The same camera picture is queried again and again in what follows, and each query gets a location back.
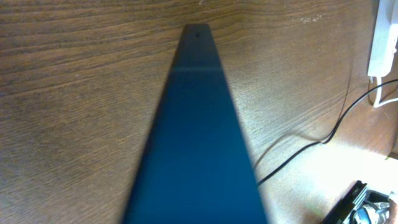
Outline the blue Galaxy smartphone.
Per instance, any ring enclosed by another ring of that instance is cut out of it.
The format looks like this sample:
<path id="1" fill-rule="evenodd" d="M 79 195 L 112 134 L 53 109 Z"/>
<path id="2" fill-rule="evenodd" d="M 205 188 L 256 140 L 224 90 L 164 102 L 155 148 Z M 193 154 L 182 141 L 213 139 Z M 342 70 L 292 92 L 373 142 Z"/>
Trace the blue Galaxy smartphone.
<path id="1" fill-rule="evenodd" d="M 123 223 L 266 223 L 207 24 L 178 43 Z"/>

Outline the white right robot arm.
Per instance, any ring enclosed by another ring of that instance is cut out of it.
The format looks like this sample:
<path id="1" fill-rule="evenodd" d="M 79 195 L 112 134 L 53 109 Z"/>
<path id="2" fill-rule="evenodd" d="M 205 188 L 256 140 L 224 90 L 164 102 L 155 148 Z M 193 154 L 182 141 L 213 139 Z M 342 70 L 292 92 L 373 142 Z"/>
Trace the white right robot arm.
<path id="1" fill-rule="evenodd" d="M 383 192 L 360 180 L 322 220 L 322 224 L 388 223 L 397 223 L 397 192 Z"/>

